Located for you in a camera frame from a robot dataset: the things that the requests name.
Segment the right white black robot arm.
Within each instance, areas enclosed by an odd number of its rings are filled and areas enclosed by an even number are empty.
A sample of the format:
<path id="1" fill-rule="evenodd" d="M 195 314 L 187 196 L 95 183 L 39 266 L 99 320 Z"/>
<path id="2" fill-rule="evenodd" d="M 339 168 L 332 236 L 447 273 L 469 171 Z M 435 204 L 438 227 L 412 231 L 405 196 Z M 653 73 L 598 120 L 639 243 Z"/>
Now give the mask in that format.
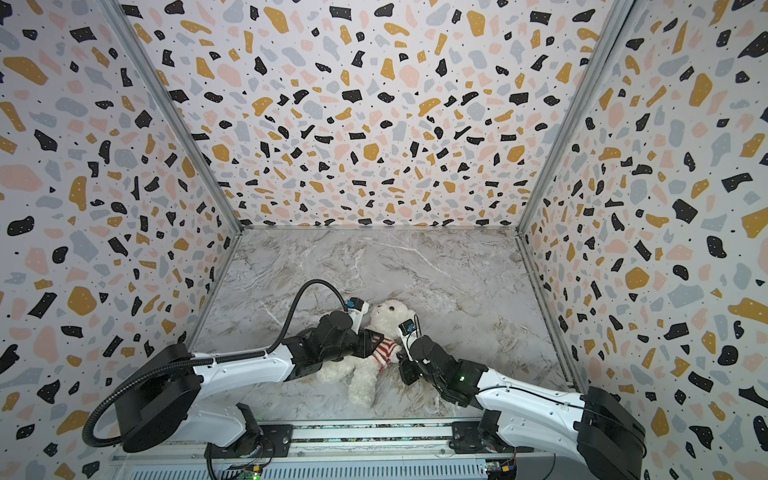
<path id="1" fill-rule="evenodd" d="M 441 399 L 483 411 L 485 448 L 530 447 L 585 465 L 598 479 L 639 479 L 647 455 L 645 429 L 607 391 L 538 387 L 470 360 L 456 359 L 429 336 L 402 336 L 398 355 L 407 385 L 424 380 Z"/>

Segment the red white striped knit sweater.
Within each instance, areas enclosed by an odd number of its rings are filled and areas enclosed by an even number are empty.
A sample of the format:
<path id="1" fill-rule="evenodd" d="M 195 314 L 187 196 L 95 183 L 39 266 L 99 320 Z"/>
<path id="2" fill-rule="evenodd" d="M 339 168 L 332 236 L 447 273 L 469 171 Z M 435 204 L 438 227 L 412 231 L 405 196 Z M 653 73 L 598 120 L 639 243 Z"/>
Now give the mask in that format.
<path id="1" fill-rule="evenodd" d="M 398 354 L 401 350 L 402 347 L 399 342 L 385 337 L 376 347 L 371 357 L 376 360 L 379 369 L 383 370 L 387 366 L 399 362 Z"/>

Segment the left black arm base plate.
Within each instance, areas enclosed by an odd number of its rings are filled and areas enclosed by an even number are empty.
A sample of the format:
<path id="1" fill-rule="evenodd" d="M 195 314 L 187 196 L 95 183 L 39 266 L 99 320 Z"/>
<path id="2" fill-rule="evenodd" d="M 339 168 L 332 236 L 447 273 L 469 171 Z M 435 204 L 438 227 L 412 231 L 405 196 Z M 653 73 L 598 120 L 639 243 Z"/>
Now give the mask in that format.
<path id="1" fill-rule="evenodd" d="M 292 424 L 259 425 L 255 431 L 247 430 L 231 445 L 219 447 L 209 444 L 206 459 L 285 458 L 292 443 Z"/>

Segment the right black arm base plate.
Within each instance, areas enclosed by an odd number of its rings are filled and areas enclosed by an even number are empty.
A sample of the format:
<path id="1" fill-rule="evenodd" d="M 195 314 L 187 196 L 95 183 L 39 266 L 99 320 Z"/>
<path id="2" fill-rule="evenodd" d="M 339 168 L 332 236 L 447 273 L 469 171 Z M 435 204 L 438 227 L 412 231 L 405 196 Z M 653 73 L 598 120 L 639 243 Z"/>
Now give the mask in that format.
<path id="1" fill-rule="evenodd" d="M 457 454 L 512 454 L 515 447 L 504 442 L 497 432 L 481 420 L 455 421 L 451 424 L 449 448 Z"/>

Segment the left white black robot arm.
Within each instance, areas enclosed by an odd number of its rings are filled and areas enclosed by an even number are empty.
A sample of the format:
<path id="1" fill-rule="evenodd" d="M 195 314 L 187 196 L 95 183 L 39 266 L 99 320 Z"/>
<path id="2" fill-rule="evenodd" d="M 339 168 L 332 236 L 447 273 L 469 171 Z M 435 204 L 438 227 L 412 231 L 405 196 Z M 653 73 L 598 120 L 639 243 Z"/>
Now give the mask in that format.
<path id="1" fill-rule="evenodd" d="M 356 330 L 351 315 L 334 311 L 319 323 L 283 339 L 270 353 L 193 354 L 168 346 L 125 382 L 116 400 L 120 445 L 127 453 L 167 440 L 228 447 L 254 430 L 255 418 L 243 406 L 216 407 L 207 398 L 252 384 L 281 383 L 315 374 L 327 363 L 373 355 L 384 336 Z"/>

